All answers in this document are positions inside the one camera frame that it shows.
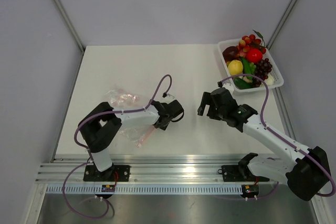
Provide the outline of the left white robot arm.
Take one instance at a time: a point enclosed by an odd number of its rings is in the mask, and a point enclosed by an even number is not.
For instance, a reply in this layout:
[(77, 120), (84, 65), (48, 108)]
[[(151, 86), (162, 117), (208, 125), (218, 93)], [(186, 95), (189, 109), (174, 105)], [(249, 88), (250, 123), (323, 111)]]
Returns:
[(93, 161), (87, 164), (83, 180), (86, 182), (127, 181), (120, 174), (129, 168), (116, 167), (110, 158), (108, 147), (120, 130), (153, 126), (166, 130), (170, 122), (177, 122), (184, 116), (182, 105), (173, 100), (170, 103), (152, 101), (144, 108), (135, 110), (115, 110), (108, 102), (100, 103), (79, 124), (75, 136), (79, 133), (86, 143), (86, 149)]

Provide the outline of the clear zip top bag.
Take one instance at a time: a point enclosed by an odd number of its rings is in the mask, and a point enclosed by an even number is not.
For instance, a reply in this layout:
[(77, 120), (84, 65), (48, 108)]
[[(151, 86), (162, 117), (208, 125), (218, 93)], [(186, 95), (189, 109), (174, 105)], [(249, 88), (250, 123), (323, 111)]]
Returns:
[[(102, 96), (101, 101), (108, 102), (116, 110), (132, 110), (147, 105), (149, 98), (114, 85)], [(154, 130), (154, 126), (151, 125), (126, 127), (118, 132), (118, 136), (127, 138), (140, 148)]]

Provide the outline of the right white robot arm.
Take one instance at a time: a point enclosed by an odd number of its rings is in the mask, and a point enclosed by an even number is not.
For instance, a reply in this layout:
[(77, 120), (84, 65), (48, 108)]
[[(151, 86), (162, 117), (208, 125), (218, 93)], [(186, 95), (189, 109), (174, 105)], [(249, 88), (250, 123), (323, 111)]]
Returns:
[(310, 201), (332, 181), (327, 153), (322, 148), (309, 148), (271, 128), (255, 109), (247, 104), (238, 105), (226, 88), (204, 92), (197, 114), (226, 122), (276, 155), (275, 158), (263, 158), (257, 153), (249, 153), (233, 168), (223, 166), (220, 173), (226, 182), (270, 179), (287, 184), (298, 198)]

